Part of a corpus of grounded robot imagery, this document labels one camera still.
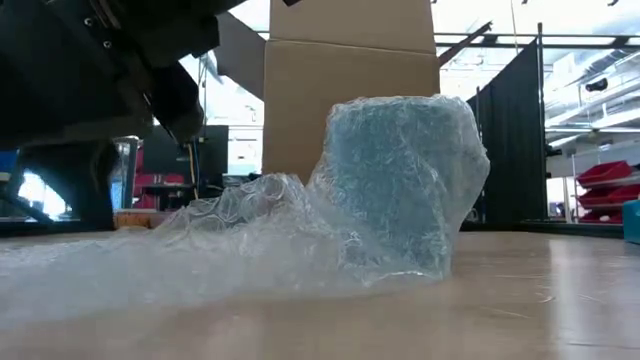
cardboard box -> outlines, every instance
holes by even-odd
[[[307,182],[322,154],[326,119],[335,104],[439,92],[431,18],[400,18],[418,5],[430,14],[428,1],[305,0],[289,9],[280,1],[272,4],[263,173],[297,174]],[[390,23],[376,27],[383,10]]]
[[[271,1],[270,36],[435,54],[428,0]]]

bubble wrap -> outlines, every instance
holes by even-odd
[[[466,103],[337,105],[304,187],[264,176],[149,232],[0,247],[0,327],[240,294],[344,296],[430,283],[489,172]]]

table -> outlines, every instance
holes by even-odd
[[[640,359],[639,274],[619,239],[463,233],[436,285],[98,314],[0,332],[0,358]]]

black partition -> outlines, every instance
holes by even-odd
[[[469,100],[491,161],[477,205],[487,224],[547,217],[539,58],[536,40]]]

